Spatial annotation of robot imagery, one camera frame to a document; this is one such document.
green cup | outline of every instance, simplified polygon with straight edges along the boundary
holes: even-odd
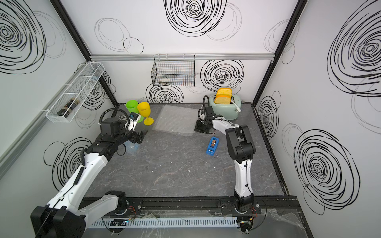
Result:
[[[139,114],[139,110],[138,110],[138,101],[136,100],[130,100],[126,103],[126,108],[127,110],[131,113],[131,112],[135,112],[137,114]],[[140,117],[139,121],[138,122],[142,122],[144,119],[144,117]]]

blue tape dispenser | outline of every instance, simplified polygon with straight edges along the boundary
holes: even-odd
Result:
[[[218,141],[219,141],[218,138],[214,136],[210,139],[210,142],[207,148],[208,155],[214,155],[217,149]]]

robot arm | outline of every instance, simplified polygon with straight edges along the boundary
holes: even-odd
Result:
[[[122,111],[128,121],[107,118],[106,113]],[[79,210],[79,205],[95,177],[110,161],[119,145],[126,141],[141,143],[145,133],[134,131],[140,115],[127,115],[119,108],[108,109],[100,117],[101,133],[96,141],[81,152],[81,165],[45,207],[36,207],[30,218],[36,237],[81,237],[96,220],[109,212],[123,214],[127,210],[125,193],[110,191],[98,201]]]
[[[255,145],[247,125],[237,125],[227,121],[223,116],[216,115],[209,106],[209,97],[204,96],[203,107],[199,110],[199,120],[196,122],[195,131],[210,134],[210,129],[219,130],[226,135],[229,155],[235,165],[236,207],[245,212],[253,205],[254,195],[251,188],[250,169]]]

wire basket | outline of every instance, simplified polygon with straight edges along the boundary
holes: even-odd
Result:
[[[175,86],[194,86],[196,76],[194,54],[155,54],[154,60],[151,70],[153,85],[169,83]]]
[[[88,62],[48,110],[52,122],[71,122],[104,72],[102,63]]]

power cord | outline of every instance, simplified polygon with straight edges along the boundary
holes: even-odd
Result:
[[[57,205],[57,203],[58,203],[59,201],[60,201],[60,200],[58,200],[58,201],[56,202],[56,204],[54,204],[54,206],[52,207],[52,209],[49,211],[49,213],[48,213],[48,215],[46,216],[44,222],[42,223],[42,225],[40,226],[40,228],[39,228],[38,231],[36,232],[36,236],[35,236],[34,238],[36,238],[36,237],[38,236],[38,233],[40,232],[41,228],[44,226],[45,222],[47,221],[47,219],[48,219],[50,213],[53,211],[53,208]]]
[[[128,135],[128,134],[126,134],[126,131],[128,129],[128,126],[130,125],[130,117],[127,117],[127,122],[128,122],[128,124],[127,124],[126,128],[124,129],[124,134],[125,135]],[[132,120],[132,128],[134,128],[134,127],[135,127],[135,121]]]
[[[261,201],[263,202],[264,207],[265,207],[265,210],[266,210],[266,212],[265,212],[265,214],[264,214],[264,218],[263,218],[263,220],[261,221],[261,223],[260,223],[259,225],[257,225],[257,226],[254,227],[254,228],[251,228],[250,230],[255,230],[255,229],[257,229],[258,227],[260,227],[260,226],[263,224],[264,220],[266,219],[266,215],[267,215],[267,206],[266,206],[266,203],[265,203],[262,199],[261,199]]]
[[[206,106],[205,106],[205,98],[207,98],[207,100],[208,100],[208,106],[210,104],[208,95],[204,95],[204,97],[202,98],[202,107],[203,108],[200,108],[199,111],[197,112],[197,116],[199,117],[200,121],[205,121],[205,119],[207,118],[207,115],[205,114],[205,108],[206,108]],[[204,119],[201,119],[201,117],[200,117],[201,111],[204,113]]]
[[[101,217],[101,218],[102,218],[102,222],[103,222],[104,227],[105,227],[109,232],[114,233],[114,232],[112,232],[112,231],[106,226],[106,223],[104,222],[103,217]]]
[[[124,146],[124,153],[123,153],[123,154],[119,155],[119,153],[118,153],[118,151],[117,151],[117,154],[118,154],[119,156],[123,156],[123,155],[126,153],[126,151],[127,151],[126,145],[125,145],[124,143],[123,143],[123,146]]]

